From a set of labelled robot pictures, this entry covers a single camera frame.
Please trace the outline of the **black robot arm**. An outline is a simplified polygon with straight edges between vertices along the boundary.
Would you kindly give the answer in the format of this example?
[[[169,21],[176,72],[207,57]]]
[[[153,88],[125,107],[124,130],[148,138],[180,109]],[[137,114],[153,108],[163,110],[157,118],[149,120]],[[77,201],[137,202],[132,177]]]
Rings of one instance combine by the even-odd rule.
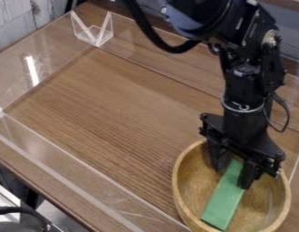
[[[276,177],[285,153],[267,129],[272,126],[272,105],[287,105],[277,95],[287,70],[275,17],[256,0],[164,0],[164,18],[188,39],[171,45],[156,33],[137,1],[124,0],[124,4],[160,49],[184,53],[207,43],[219,56],[225,80],[224,114],[200,115],[200,134],[207,138],[213,169],[224,169],[229,155],[236,154],[243,158],[240,188],[248,189],[263,174]]]

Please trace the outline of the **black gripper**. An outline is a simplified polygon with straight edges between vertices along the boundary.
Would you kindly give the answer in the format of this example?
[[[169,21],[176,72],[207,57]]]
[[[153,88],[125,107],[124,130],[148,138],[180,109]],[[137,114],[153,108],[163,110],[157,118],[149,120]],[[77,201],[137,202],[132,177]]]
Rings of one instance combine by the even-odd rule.
[[[224,114],[204,112],[200,115],[200,135],[207,138],[211,165],[216,172],[227,168],[229,153],[243,158],[239,187],[249,189],[263,174],[273,178],[280,174],[285,153],[269,138],[272,100],[255,105],[221,100]]]

